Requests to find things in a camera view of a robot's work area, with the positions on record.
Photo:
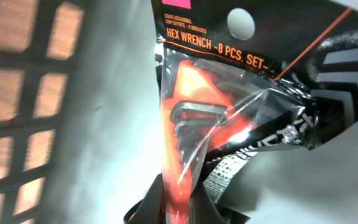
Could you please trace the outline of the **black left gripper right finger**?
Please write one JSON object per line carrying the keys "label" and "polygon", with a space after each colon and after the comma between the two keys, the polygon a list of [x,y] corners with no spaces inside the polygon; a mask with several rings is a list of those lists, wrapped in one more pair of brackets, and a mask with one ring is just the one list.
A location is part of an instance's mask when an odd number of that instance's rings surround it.
{"label": "black left gripper right finger", "polygon": [[247,215],[214,204],[203,186],[191,194],[190,224],[246,224],[249,220]]}

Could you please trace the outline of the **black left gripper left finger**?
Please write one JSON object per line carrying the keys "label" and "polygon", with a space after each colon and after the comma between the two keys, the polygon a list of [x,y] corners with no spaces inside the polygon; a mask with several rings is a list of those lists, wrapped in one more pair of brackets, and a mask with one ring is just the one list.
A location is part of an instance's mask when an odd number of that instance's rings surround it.
{"label": "black left gripper left finger", "polygon": [[166,200],[162,174],[154,179],[144,198],[123,218],[124,224],[166,224]]}

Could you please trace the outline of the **hex wrench set package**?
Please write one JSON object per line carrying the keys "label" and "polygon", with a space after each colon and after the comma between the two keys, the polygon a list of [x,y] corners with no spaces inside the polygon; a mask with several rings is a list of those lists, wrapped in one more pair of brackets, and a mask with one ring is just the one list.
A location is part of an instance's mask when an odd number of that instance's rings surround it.
{"label": "hex wrench set package", "polygon": [[358,10],[334,1],[152,1],[166,223],[217,205],[256,154],[358,121]]}

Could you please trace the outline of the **grey plastic laundry basket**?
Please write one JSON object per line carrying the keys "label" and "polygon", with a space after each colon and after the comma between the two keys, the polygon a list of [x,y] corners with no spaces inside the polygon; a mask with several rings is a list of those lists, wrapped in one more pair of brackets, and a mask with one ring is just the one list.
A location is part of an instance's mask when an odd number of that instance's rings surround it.
{"label": "grey plastic laundry basket", "polygon": [[[152,1],[0,1],[0,223],[124,223],[165,150]],[[358,223],[358,121],[256,154],[217,205]]]}

